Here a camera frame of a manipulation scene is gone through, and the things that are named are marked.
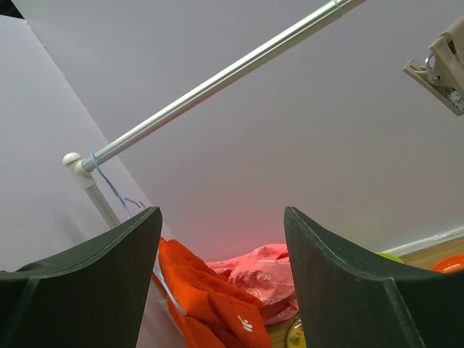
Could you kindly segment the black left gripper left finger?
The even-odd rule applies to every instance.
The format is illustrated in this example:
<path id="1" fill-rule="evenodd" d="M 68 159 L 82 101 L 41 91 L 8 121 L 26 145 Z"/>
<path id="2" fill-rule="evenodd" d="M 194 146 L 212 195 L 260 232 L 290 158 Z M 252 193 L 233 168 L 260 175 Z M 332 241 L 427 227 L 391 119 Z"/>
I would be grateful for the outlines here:
<path id="1" fill-rule="evenodd" d="M 162 230 L 149 207 L 106 233 L 1 272 L 2 347 L 135 347 Z"/>

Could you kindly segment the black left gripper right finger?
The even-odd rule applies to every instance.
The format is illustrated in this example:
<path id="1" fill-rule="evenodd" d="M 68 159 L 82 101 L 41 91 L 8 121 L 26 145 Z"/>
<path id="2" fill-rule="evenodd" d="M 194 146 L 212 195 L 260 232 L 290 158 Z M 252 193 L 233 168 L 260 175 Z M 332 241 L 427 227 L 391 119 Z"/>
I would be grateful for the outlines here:
<path id="1" fill-rule="evenodd" d="M 461 347 L 463 273 L 389 260 L 295 207 L 284 230 L 309 347 Z"/>

